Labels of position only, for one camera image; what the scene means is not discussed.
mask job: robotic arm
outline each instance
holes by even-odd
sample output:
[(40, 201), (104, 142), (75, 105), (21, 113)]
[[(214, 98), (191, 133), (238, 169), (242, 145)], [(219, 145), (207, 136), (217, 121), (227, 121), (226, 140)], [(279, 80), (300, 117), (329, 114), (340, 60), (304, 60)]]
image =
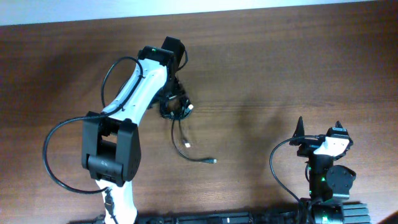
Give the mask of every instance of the robotic arm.
[[(161, 48), (144, 47), (139, 52), (139, 63), (131, 78), (103, 113), (114, 111), (129, 97), (122, 109), (107, 118), (89, 119), (83, 123), (81, 163), (101, 189), (107, 188), (102, 192), (107, 224), (134, 223), (136, 219), (131, 180), (141, 161), (138, 126), (145, 110), (156, 99), (173, 98), (175, 90), (182, 88), (175, 72), (184, 51), (181, 41), (171, 37), (166, 37)], [(110, 134), (117, 135), (116, 143), (103, 139)]]

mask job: white plastic part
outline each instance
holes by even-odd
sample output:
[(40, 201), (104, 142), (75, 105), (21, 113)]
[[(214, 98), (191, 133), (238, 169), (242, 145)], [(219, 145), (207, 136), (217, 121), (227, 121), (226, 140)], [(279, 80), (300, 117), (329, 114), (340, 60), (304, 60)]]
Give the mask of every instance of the white plastic part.
[(326, 137), (322, 145), (313, 153), (317, 155), (338, 156), (346, 150), (348, 139)]
[[(116, 184), (106, 180), (96, 180), (98, 186), (103, 189), (105, 187), (111, 188), (111, 196), (113, 198), (114, 210), (113, 214), (119, 224), (133, 224), (137, 218), (137, 209), (132, 200), (132, 182), (127, 181), (123, 187), (118, 187)], [(102, 197), (105, 203), (106, 193), (102, 192)], [(115, 224), (108, 211), (105, 215), (106, 224)]]
[[(117, 119), (119, 121), (124, 121), (128, 118), (133, 123), (139, 125), (150, 101), (159, 89), (165, 85), (167, 79), (166, 66), (162, 66), (159, 62), (149, 59), (139, 60), (139, 62), (144, 69), (144, 78), (141, 79), (136, 90), (123, 106), (123, 109), (109, 116), (110, 118)], [(112, 103), (104, 108), (103, 112), (109, 113), (113, 111), (126, 99), (133, 86), (138, 81), (139, 74), (140, 70), (137, 65), (134, 73), (131, 75), (131, 78), (127, 81), (119, 95), (112, 101)]]

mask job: white wall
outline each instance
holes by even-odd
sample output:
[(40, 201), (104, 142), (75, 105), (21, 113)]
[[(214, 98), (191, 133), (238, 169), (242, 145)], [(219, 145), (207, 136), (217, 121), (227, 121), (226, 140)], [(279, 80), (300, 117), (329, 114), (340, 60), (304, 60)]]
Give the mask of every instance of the white wall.
[(369, 0), (0, 0), (0, 26)]

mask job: wood grain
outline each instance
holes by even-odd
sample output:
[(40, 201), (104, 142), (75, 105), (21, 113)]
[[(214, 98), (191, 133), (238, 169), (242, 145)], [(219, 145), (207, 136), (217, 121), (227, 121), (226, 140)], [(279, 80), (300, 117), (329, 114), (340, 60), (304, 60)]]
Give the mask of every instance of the wood grain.
[[(354, 146), (338, 161), (358, 174), (351, 200), (368, 203), (374, 223), (398, 208), (397, 4), (363, 2), (177, 16), (0, 27), (0, 223), (66, 223), (103, 212), (99, 195), (54, 184), (41, 152), (61, 120), (101, 111), (100, 84), (121, 56), (180, 38), (190, 61), (178, 74), (194, 113), (183, 122), (192, 156), (170, 142), (169, 121), (149, 110), (139, 128), (142, 161), (134, 179), (140, 213), (210, 212), (294, 202), (269, 170), (270, 150), (299, 116), (306, 133), (340, 120)], [(106, 87), (110, 102), (133, 65)], [(275, 171), (308, 197), (305, 159), (294, 147), (275, 155)], [(81, 168), (81, 123), (60, 129), (49, 160), (66, 183), (95, 189)]]

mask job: wooden table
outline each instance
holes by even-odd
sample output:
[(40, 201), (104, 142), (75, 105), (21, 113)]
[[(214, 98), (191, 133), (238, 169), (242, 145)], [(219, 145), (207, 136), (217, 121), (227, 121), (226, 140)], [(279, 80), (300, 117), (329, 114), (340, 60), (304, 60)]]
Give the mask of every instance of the wooden table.
[[(324, 134), (337, 120), (349, 130), (354, 146), (337, 164), (358, 174), (350, 200), (368, 203), (372, 221), (381, 221), (398, 208), (397, 14), (397, 4), (367, 2), (0, 27), (0, 223), (66, 223), (104, 211), (100, 195), (73, 194), (50, 180), (44, 137), (64, 119), (101, 111), (111, 64), (161, 46), (166, 35), (181, 39), (190, 56), (178, 73), (195, 105), (183, 122), (189, 153), (219, 163), (178, 157), (171, 122), (149, 110), (134, 179), (140, 213), (294, 202), (268, 159), (303, 116), (307, 134)], [(133, 66), (115, 69), (107, 102)], [(274, 168), (308, 197), (296, 150), (281, 148)], [(65, 126), (50, 143), (50, 165), (66, 183), (96, 189), (80, 153), (81, 123)]]

